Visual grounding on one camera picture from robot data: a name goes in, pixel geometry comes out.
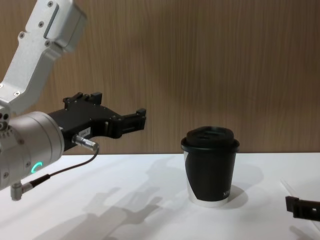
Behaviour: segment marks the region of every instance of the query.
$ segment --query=black cup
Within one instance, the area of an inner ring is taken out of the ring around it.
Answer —
[[[192,202],[213,208],[228,201],[239,145],[230,129],[214,126],[189,131],[182,139]]]

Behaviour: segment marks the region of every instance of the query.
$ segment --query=black cable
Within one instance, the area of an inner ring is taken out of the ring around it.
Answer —
[[[32,187],[34,188],[34,187],[38,186],[39,184],[42,184],[43,182],[47,181],[49,178],[51,178],[51,177],[54,176],[54,175],[61,174],[61,173],[65,172],[65,171],[68,171],[68,170],[71,170],[71,169],[75,169],[75,168],[81,167],[81,166],[83,166],[83,165],[86,165],[86,164],[92,162],[92,161],[97,157],[98,154],[99,154],[99,145],[98,145],[98,147],[97,147],[97,149],[96,149],[93,157],[91,157],[88,161],[79,163],[79,164],[74,165],[74,166],[66,167],[66,168],[64,168],[64,169],[61,169],[61,170],[56,171],[56,172],[51,173],[51,174],[43,175],[43,176],[41,176],[41,177],[39,177],[39,178],[37,178],[37,179],[35,179],[35,180],[33,180],[33,181],[30,181],[29,183],[30,183],[30,184],[32,185]]]

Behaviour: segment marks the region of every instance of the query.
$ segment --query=green indicator light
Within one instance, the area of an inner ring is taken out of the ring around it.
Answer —
[[[31,173],[35,174],[36,173],[36,168],[41,167],[43,165],[42,161],[38,161],[31,169]]]

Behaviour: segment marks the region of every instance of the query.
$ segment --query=black object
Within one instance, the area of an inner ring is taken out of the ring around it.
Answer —
[[[123,134],[143,130],[146,122],[146,110],[139,109],[134,114],[119,115],[107,107],[101,106],[102,93],[91,95],[77,93],[63,99],[64,109],[49,114],[61,128],[64,138],[64,151],[76,146],[72,143],[74,135],[86,139],[103,136],[113,139]]]
[[[294,196],[286,196],[285,204],[286,210],[292,212],[294,218],[320,222],[320,202],[300,200]]]
[[[204,126],[189,131],[181,141],[188,153],[185,170],[198,200],[215,202],[230,195],[239,142],[227,128]]]

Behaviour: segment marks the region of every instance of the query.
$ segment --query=table surface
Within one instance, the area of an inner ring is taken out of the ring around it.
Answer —
[[[26,181],[85,161],[63,156]],[[230,201],[188,200],[182,154],[100,155],[11,201],[0,191],[6,240],[313,240],[320,228],[286,211],[285,180],[320,201],[320,153],[237,154]]]

